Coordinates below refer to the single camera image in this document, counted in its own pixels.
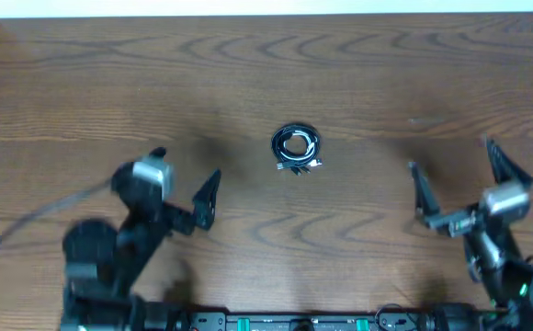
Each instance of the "wooden table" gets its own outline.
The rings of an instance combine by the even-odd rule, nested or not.
[[[323,137],[308,176],[270,151],[294,120]],[[223,170],[215,225],[163,244],[135,287],[147,299],[487,307],[461,241],[414,220],[406,167],[425,167],[446,210],[474,202],[493,184],[483,133],[533,174],[533,15],[0,21],[0,233],[159,145],[175,203]],[[7,241],[0,330],[54,329],[66,229],[125,214],[104,194]],[[533,254],[533,210],[514,229]]]

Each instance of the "coiled cable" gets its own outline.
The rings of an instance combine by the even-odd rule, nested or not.
[[[303,154],[296,154],[287,149],[287,140],[299,136],[307,146]],[[318,132],[307,124],[291,123],[280,128],[271,140],[271,149],[278,159],[277,169],[291,169],[295,175],[300,176],[301,171],[310,173],[307,166],[320,166],[322,160],[317,159],[320,152],[320,136]]]

